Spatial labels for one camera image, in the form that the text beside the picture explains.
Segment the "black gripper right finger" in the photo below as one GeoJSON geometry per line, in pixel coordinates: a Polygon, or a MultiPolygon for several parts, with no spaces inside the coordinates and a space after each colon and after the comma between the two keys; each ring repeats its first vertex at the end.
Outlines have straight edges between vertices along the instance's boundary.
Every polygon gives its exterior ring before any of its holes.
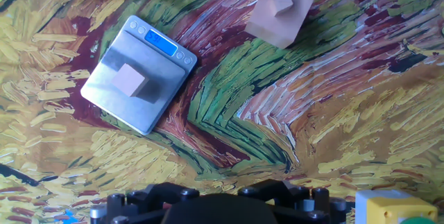
{"type": "Polygon", "coordinates": [[[346,224],[347,202],[325,187],[310,189],[286,180],[267,179],[238,190],[238,195],[267,202],[278,223],[346,224]]]}

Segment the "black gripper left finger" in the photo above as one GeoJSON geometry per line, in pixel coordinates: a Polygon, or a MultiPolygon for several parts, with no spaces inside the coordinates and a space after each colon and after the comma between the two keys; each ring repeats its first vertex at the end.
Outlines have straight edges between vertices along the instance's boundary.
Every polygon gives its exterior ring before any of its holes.
{"type": "Polygon", "coordinates": [[[200,196],[197,189],[170,182],[150,184],[127,194],[113,193],[90,208],[90,223],[160,223],[166,207],[200,196]]]}

